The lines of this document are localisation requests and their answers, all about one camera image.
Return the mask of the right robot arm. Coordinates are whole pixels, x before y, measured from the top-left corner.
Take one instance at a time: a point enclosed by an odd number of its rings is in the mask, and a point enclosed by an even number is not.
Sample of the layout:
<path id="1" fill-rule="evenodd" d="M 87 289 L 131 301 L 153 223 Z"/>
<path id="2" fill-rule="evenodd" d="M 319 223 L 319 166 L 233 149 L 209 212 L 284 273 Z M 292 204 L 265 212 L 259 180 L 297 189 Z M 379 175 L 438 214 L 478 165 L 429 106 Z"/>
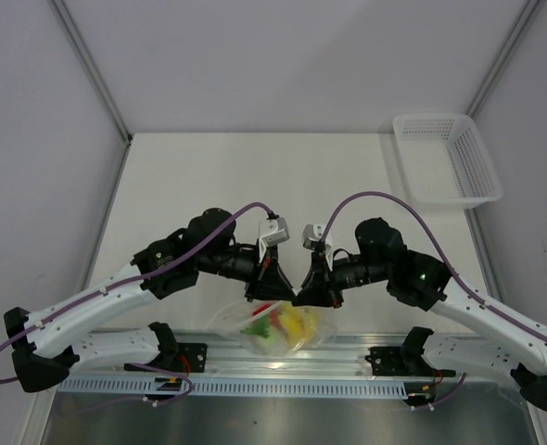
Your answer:
<path id="1" fill-rule="evenodd" d="M 433 312 L 481 338 L 463 340 L 415 326 L 398 348 L 395 363 L 375 352 L 367 360 L 390 375 L 475 375 L 516 388 L 547 412 L 547 326 L 479 294 L 445 261 L 410 250 L 401 233 L 381 218 L 355 229 L 358 254 L 334 260 L 324 226 L 308 224 L 302 244 L 311 266 L 294 301 L 297 306 L 338 308 L 347 289 L 384 282 L 398 302 Z"/>

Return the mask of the yellow banana bunch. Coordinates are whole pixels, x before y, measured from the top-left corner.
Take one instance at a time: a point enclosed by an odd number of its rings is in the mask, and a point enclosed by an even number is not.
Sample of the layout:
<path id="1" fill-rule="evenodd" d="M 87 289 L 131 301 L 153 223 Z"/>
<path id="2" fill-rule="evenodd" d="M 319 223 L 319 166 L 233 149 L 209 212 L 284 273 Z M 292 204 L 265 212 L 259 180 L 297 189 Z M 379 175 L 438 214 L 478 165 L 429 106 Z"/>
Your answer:
<path id="1" fill-rule="evenodd" d="M 286 332 L 286 343 L 297 350 L 314 341 L 320 327 L 320 315 L 315 309 L 299 308 L 283 302 L 278 309 L 279 324 Z"/>

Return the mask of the red tomato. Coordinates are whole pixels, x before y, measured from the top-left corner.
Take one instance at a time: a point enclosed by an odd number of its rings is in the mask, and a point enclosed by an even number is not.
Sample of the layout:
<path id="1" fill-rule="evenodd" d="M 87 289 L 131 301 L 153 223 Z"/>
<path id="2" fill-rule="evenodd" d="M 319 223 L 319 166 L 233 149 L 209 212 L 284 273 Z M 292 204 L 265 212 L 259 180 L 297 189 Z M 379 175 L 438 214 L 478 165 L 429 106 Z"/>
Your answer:
<path id="1" fill-rule="evenodd" d="M 263 302 L 259 307 L 257 307 L 251 317 L 250 321 L 255 322 L 260 319 L 269 320 L 273 314 L 277 311 L 280 302 Z"/>

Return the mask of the clear zip top bag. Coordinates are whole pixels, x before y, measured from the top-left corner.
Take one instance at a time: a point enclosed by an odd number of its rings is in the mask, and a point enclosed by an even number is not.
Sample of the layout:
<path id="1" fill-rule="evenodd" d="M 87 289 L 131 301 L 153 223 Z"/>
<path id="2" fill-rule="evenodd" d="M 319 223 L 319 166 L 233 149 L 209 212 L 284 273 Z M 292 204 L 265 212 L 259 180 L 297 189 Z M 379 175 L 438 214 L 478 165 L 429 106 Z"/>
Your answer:
<path id="1" fill-rule="evenodd" d="M 250 347 L 250 344 L 245 339 L 242 338 L 240 331 L 243 328 L 247 327 L 248 325 L 257 322 L 257 321 L 251 322 L 250 317 L 253 311 L 257 307 L 259 307 L 263 302 L 277 302 L 277 301 L 234 302 L 224 307 L 220 311 L 218 311 L 212 317 L 209 323 L 209 330 L 221 337 L 234 341 L 235 343 L 240 345 L 244 350 L 248 351 L 251 354 L 260 355 L 255 353 L 253 349 Z M 334 338 L 337 334 L 337 327 L 335 324 L 334 317 L 327 309 L 308 307 L 308 306 L 299 307 L 299 308 L 315 309 L 316 311 L 319 312 L 319 315 L 320 315 L 319 332 L 313 342 L 305 344 L 302 347 L 299 347 L 297 350 L 293 350 L 289 347 L 289 352 L 283 356 L 291 355 L 305 348 L 316 347 L 320 345 L 321 343 L 327 341 L 328 339 Z M 282 328 L 282 326 L 279 324 L 279 321 L 278 321 L 278 309 L 275 312 L 275 314 L 271 316 L 269 320 L 260 319 L 258 321 L 270 322 L 275 327 L 285 332 L 285 330 Z"/>

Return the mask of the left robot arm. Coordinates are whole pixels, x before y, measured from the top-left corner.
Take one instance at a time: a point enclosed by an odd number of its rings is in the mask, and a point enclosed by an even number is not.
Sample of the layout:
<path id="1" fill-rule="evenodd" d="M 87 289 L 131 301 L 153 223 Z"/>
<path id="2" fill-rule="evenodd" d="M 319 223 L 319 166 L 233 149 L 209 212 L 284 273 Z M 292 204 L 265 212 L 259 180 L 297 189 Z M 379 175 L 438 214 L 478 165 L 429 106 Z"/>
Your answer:
<path id="1" fill-rule="evenodd" d="M 233 279 L 248 300 L 290 301 L 293 287 L 278 260 L 289 239 L 286 221 L 271 213 L 254 244 L 235 240 L 236 217 L 208 209 L 185 228 L 154 241 L 99 285 L 52 307 L 4 315 L 16 377 L 27 393 L 52 388 L 80 370 L 123 366 L 127 371 L 177 371 L 181 351 L 168 324 L 97 333 L 102 324 L 197 283 L 201 273 Z"/>

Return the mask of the white radish with leaves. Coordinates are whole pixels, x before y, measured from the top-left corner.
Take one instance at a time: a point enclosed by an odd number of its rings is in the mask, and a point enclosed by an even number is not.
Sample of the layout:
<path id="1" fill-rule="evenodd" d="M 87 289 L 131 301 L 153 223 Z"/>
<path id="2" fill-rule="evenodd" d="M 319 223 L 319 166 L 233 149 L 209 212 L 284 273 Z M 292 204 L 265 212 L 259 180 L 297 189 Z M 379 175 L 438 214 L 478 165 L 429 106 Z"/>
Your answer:
<path id="1" fill-rule="evenodd" d="M 283 356 L 289 352 L 286 335 L 267 321 L 257 321 L 240 331 L 253 351 L 266 356 Z"/>

